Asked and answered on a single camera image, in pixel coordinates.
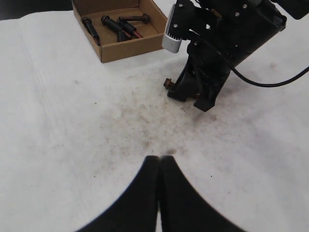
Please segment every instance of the cardboard box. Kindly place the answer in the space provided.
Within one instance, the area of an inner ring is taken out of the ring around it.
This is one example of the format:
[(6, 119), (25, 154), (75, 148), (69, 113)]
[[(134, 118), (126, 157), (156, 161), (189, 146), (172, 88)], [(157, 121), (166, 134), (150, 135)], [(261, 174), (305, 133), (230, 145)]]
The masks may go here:
[[(132, 57), (162, 49), (162, 38), (167, 18), (152, 0), (72, 0), (74, 14), (85, 35), (89, 39), (102, 63)], [(113, 20), (119, 16), (150, 16), (151, 22), (132, 22), (144, 37), (117, 43), (117, 35), (101, 23), (101, 17), (108, 15)], [(98, 46), (82, 24), (82, 18), (88, 17), (100, 36)]]

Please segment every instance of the screw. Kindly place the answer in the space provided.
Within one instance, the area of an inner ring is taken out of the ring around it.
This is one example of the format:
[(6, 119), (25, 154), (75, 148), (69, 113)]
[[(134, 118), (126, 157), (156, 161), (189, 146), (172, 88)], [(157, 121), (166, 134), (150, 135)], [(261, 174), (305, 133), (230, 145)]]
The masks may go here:
[(98, 46), (101, 46), (100, 43), (100, 37), (96, 31), (96, 29), (93, 27), (92, 25), (92, 21), (90, 18), (82, 18), (82, 23), (85, 26), (85, 28), (87, 29), (87, 31), (89, 32), (89, 34), (92, 36), (92, 38), (94, 39), (94, 41), (96, 42), (96, 44)]
[(173, 83), (172, 82), (172, 79), (166, 79), (165, 80), (165, 82), (164, 82), (164, 87), (166, 88), (166, 89), (170, 89), (170, 88), (172, 88), (172, 87), (174, 87), (175, 86), (175, 83)]
[(124, 21), (142, 21), (144, 24), (150, 22), (150, 16), (147, 14), (143, 14), (142, 16), (121, 16), (118, 18), (117, 22)]

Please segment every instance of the metal nut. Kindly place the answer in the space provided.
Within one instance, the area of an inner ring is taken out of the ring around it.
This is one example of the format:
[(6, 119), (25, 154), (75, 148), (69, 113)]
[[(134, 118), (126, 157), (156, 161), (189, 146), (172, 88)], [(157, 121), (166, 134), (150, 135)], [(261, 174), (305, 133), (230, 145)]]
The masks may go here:
[(175, 86), (175, 83), (173, 83), (172, 82), (172, 79), (166, 79), (165, 80), (165, 82), (164, 82), (164, 87), (166, 88), (166, 89), (170, 89), (170, 88), (172, 88), (172, 87), (174, 87)]

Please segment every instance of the black background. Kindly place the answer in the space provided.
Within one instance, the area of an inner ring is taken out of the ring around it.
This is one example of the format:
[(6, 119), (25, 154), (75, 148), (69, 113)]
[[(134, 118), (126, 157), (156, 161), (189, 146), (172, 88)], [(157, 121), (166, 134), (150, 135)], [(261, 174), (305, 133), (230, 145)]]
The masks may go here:
[(20, 18), (33, 12), (71, 9), (71, 0), (0, 0), (0, 20)]

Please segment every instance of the white table surface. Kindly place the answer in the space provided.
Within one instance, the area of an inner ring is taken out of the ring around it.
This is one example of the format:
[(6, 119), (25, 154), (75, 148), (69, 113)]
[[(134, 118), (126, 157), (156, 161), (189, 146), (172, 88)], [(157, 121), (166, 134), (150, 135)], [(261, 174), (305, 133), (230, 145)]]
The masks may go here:
[[(167, 14), (173, 0), (157, 0)], [(274, 83), (308, 65), (309, 17), (239, 66)], [(308, 75), (277, 89), (232, 74), (215, 108), (169, 99), (186, 43), (101, 64), (72, 12), (0, 22), (0, 231), (74, 231), (147, 155), (173, 153), (204, 199), (250, 232), (309, 228)]]

